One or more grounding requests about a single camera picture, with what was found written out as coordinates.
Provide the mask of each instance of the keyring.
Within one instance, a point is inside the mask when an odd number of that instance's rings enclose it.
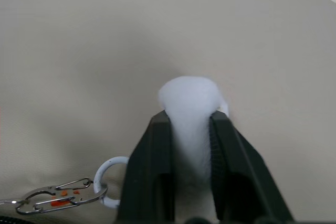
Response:
[[[108,168],[116,164],[127,164],[128,160],[128,157],[113,157],[103,163],[97,170],[95,178],[93,180],[93,189],[95,190],[94,192],[97,193],[101,190],[101,179]],[[105,195],[105,197],[103,197],[100,202],[109,208],[118,208],[120,200],[111,199]]]

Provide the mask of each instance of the carabiner clip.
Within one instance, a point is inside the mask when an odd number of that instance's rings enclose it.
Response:
[[[67,187],[81,181],[83,181],[82,186]],[[92,197],[85,197],[80,194],[81,190],[90,187],[91,184],[93,184],[93,181],[90,178],[85,177],[58,186],[46,186],[35,189],[22,197],[25,202],[16,208],[16,212],[20,215],[42,214],[45,212],[77,207],[103,198],[107,192],[107,187],[102,188]],[[41,194],[49,194],[52,198],[50,200],[40,201],[33,199],[34,196]]]

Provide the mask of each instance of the cotton ball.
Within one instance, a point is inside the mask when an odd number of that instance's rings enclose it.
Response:
[[[159,101],[173,131],[176,220],[215,221],[208,125],[217,109],[228,115],[228,105],[213,81],[190,76],[167,82],[159,91]]]

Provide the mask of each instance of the clamp jaw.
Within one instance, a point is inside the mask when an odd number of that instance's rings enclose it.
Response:
[[[218,219],[225,223],[292,222],[262,157],[224,113],[217,111],[210,117],[209,135]],[[115,222],[174,222],[173,174],[171,124],[162,111],[151,119],[129,159]]]

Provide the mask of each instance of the beige fabric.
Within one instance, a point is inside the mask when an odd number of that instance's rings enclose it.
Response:
[[[0,197],[129,155],[160,86],[188,74],[218,83],[297,219],[336,220],[335,17],[329,0],[0,0]],[[106,178],[118,191],[122,168]]]

